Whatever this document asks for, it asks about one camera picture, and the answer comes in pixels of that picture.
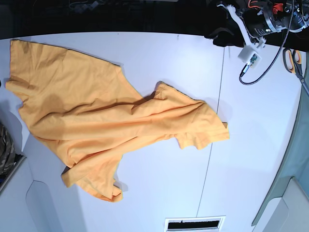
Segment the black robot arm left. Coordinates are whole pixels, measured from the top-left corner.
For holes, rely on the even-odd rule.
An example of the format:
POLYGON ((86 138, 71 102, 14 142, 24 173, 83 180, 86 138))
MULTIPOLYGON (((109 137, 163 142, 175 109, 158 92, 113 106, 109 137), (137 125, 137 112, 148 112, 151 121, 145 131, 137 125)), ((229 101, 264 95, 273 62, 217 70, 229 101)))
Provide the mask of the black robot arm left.
POLYGON ((214 45, 309 49, 307 0, 209 0, 206 6, 204 36, 214 45))

